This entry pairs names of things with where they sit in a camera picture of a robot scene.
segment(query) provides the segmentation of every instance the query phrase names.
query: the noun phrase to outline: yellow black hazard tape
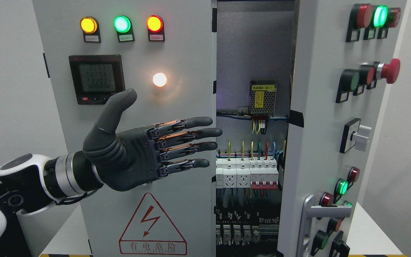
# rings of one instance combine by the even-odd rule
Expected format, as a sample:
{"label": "yellow black hazard tape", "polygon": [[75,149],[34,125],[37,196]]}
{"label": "yellow black hazard tape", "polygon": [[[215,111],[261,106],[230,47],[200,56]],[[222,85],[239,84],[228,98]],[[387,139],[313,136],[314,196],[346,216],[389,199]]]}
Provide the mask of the yellow black hazard tape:
{"label": "yellow black hazard tape", "polygon": [[349,255],[349,257],[407,257],[403,254],[365,254],[365,255]]}
{"label": "yellow black hazard tape", "polygon": [[80,254],[41,254],[39,257],[93,257],[93,255],[80,255]]}

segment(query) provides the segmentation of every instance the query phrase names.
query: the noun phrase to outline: digital power meter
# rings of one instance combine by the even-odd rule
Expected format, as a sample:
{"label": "digital power meter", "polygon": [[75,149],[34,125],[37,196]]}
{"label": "digital power meter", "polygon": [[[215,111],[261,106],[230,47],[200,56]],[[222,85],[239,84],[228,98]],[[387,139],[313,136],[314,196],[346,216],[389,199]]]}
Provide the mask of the digital power meter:
{"label": "digital power meter", "polygon": [[111,95],[125,90],[119,54],[71,55],[69,64],[78,104],[106,104]]}

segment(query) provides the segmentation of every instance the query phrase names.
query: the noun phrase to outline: red wire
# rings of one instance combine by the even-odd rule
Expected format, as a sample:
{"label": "red wire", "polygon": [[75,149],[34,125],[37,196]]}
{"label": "red wire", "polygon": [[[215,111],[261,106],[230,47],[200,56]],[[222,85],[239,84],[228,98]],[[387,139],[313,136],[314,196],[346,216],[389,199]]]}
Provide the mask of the red wire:
{"label": "red wire", "polygon": [[267,153],[269,152],[269,142],[266,141],[266,152],[264,153],[266,155],[265,160],[267,160]]}

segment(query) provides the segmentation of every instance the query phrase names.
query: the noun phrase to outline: illuminated white light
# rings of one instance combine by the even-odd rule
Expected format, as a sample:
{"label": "illuminated white light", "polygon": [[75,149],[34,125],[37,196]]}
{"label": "illuminated white light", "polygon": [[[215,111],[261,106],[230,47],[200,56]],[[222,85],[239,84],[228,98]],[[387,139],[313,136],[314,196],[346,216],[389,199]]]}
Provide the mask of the illuminated white light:
{"label": "illuminated white light", "polygon": [[155,84],[155,86],[162,87],[166,85],[167,82],[168,82],[168,78],[166,77],[164,73],[159,72],[153,75],[153,84]]}

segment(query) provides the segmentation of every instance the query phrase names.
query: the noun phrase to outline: high voltage warning triangle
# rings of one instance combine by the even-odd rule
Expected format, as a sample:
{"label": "high voltage warning triangle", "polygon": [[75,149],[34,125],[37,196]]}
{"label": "high voltage warning triangle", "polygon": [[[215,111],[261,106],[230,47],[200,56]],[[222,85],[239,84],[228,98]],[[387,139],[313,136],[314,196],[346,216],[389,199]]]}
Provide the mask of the high voltage warning triangle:
{"label": "high voltage warning triangle", "polygon": [[119,240],[121,254],[186,255],[186,240],[155,199],[147,192]]}

